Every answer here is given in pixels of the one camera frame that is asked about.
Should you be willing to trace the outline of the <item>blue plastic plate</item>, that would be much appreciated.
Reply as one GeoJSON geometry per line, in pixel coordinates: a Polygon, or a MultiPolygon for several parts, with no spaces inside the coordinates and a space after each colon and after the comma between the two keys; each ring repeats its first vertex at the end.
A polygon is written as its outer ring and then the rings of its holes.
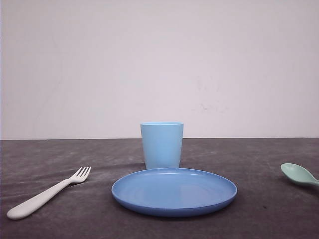
{"type": "Polygon", "coordinates": [[[187,168],[131,173],[112,186],[115,200],[131,211],[157,217],[192,217],[219,211],[235,199],[236,185],[220,175],[187,168]]]}

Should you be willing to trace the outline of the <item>mint green plastic spoon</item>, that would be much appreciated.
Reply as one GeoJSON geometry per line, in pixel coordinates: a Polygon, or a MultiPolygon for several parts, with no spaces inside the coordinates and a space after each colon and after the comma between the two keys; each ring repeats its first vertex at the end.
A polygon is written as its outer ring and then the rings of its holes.
{"type": "Polygon", "coordinates": [[[280,166],[281,171],[293,183],[302,186],[318,186],[319,181],[307,169],[293,163],[284,163],[280,166]]]}

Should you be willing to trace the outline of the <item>white plastic fork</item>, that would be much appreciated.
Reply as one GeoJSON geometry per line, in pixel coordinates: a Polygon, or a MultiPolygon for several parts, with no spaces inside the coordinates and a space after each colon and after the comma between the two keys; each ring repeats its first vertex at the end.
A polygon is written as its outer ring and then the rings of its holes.
{"type": "Polygon", "coordinates": [[[20,220],[28,217],[39,208],[41,208],[44,204],[46,204],[49,200],[51,200],[55,195],[57,195],[60,191],[71,184],[80,184],[83,183],[92,167],[81,167],[76,173],[74,173],[70,178],[62,180],[61,182],[55,184],[49,189],[35,195],[34,197],[28,199],[27,201],[15,206],[7,212],[7,217],[12,220],[20,220]]]}

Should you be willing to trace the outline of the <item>light blue plastic cup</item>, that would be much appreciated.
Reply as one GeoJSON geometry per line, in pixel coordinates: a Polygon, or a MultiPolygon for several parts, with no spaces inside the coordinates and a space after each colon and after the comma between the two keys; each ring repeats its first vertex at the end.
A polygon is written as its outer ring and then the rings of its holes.
{"type": "Polygon", "coordinates": [[[177,121],[140,124],[146,169],[180,167],[183,126],[177,121]]]}

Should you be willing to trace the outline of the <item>dark grey table cloth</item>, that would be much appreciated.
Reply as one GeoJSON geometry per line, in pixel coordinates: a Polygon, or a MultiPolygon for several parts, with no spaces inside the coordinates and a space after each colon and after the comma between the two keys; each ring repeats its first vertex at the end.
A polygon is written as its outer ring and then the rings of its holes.
{"type": "Polygon", "coordinates": [[[319,189],[281,172],[319,174],[316,138],[186,138],[181,166],[237,186],[223,210],[163,218],[118,204],[111,187],[145,167],[140,139],[4,140],[0,156],[3,239],[316,239],[319,189]]]}

